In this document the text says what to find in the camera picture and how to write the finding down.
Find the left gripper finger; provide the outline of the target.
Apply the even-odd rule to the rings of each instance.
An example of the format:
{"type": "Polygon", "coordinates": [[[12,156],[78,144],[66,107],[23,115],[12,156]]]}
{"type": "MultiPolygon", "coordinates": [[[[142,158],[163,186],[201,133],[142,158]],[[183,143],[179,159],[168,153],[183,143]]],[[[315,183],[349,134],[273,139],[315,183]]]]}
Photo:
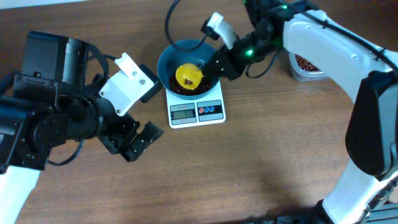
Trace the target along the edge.
{"type": "Polygon", "coordinates": [[[163,134],[164,131],[162,129],[149,121],[147,124],[145,124],[144,129],[137,137],[141,146],[149,146],[158,140],[163,134]]]}
{"type": "Polygon", "coordinates": [[[120,154],[127,162],[134,162],[138,160],[148,146],[149,141],[138,136],[127,147],[122,149],[120,154]]]}

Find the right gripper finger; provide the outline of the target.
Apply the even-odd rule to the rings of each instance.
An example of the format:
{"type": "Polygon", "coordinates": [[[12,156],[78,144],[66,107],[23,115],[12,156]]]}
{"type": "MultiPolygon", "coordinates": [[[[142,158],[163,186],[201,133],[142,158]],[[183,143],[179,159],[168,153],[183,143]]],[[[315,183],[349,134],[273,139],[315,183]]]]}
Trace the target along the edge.
{"type": "Polygon", "coordinates": [[[224,68],[223,65],[224,59],[223,59],[223,51],[222,50],[217,50],[211,58],[204,64],[204,67],[216,67],[216,68],[224,68]]]}
{"type": "Polygon", "coordinates": [[[209,79],[219,79],[219,78],[227,78],[231,79],[231,75],[228,73],[227,68],[216,68],[216,67],[204,67],[201,71],[203,76],[209,79]]]}

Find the yellow measuring scoop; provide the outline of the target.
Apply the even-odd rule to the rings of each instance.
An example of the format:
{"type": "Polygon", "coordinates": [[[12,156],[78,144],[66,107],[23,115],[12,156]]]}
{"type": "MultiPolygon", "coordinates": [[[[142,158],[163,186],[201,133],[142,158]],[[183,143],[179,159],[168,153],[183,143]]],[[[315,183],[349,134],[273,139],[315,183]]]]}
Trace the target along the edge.
{"type": "Polygon", "coordinates": [[[177,83],[184,89],[196,89],[204,77],[198,66],[192,63],[185,63],[178,67],[175,72],[177,83]]]}

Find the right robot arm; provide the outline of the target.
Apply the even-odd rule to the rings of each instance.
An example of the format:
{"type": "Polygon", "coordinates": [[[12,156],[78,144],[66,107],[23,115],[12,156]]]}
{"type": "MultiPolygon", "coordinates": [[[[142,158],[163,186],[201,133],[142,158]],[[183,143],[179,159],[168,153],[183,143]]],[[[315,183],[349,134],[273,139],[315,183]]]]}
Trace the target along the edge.
{"type": "Polygon", "coordinates": [[[354,107],[345,136],[349,161],[334,189],[309,215],[277,223],[396,223],[397,53],[345,29],[308,1],[245,1],[254,30],[240,38],[214,13],[202,26],[224,44],[203,67],[230,80],[266,55],[286,50],[308,60],[338,84],[354,107]]]}

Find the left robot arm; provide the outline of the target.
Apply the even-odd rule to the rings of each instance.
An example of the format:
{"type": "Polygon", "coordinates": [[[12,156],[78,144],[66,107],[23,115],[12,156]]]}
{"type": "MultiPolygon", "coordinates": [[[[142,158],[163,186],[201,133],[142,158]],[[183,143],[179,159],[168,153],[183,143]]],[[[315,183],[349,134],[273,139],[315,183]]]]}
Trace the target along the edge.
{"type": "Polygon", "coordinates": [[[22,68],[5,76],[1,92],[1,222],[14,223],[53,148],[97,138],[110,154],[137,160],[162,135],[130,114],[162,89],[157,75],[128,54],[103,54],[70,37],[32,31],[22,68]]]}

